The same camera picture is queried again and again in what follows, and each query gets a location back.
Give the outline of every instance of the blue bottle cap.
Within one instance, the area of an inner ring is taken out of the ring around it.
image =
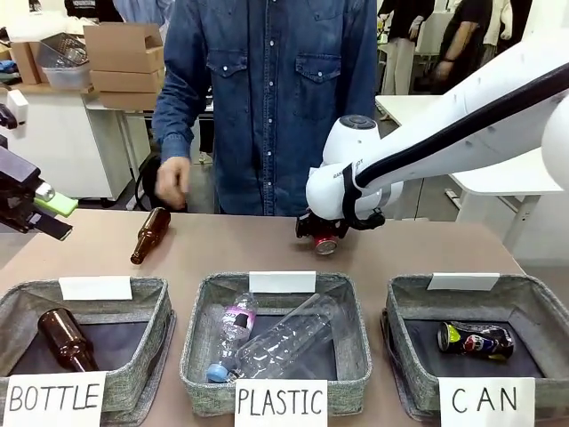
[[[229,371],[217,363],[212,363],[210,367],[207,368],[207,373],[205,376],[208,380],[214,383],[224,383],[228,380]]]

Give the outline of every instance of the black shirt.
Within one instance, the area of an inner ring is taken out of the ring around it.
[[[98,20],[99,22],[123,22],[113,0],[65,0],[68,16]]]
[[[474,71],[480,47],[482,46],[486,30],[490,24],[490,18],[492,17],[492,3],[492,0],[462,0],[462,3],[459,4],[459,7],[456,9],[443,35],[443,43],[441,43],[439,53],[440,60],[445,58],[446,52],[453,42],[454,35],[462,22],[475,22],[477,29],[474,30],[469,43],[462,50],[459,57],[454,58],[453,73],[460,72],[462,74],[469,74]]]
[[[409,38],[409,28],[418,16],[425,20],[435,8],[435,0],[384,0],[378,16],[393,13],[388,40]]]

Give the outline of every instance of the black soda can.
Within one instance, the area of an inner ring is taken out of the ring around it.
[[[494,325],[442,322],[437,332],[438,348],[444,353],[469,354],[507,360],[514,353],[514,340],[507,329]]]

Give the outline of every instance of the clear plastic bottle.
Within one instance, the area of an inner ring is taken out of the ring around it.
[[[225,309],[221,319],[220,339],[213,349],[213,362],[207,368],[206,377],[214,383],[227,381],[228,373],[236,366],[236,352],[249,340],[257,313],[257,303],[252,294],[240,294],[232,306]]]
[[[332,339],[332,320],[339,311],[340,307],[330,296],[312,295],[274,327],[238,350],[236,368],[228,381],[285,377],[316,338],[319,342]]]

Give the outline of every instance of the bottle label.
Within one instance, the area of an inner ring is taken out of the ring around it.
[[[229,323],[233,325],[235,324],[237,316],[240,314],[245,314],[247,316],[247,329],[249,329],[249,332],[251,332],[252,325],[255,323],[255,313],[253,313],[251,310],[245,310],[239,307],[227,307],[221,321],[223,323]]]

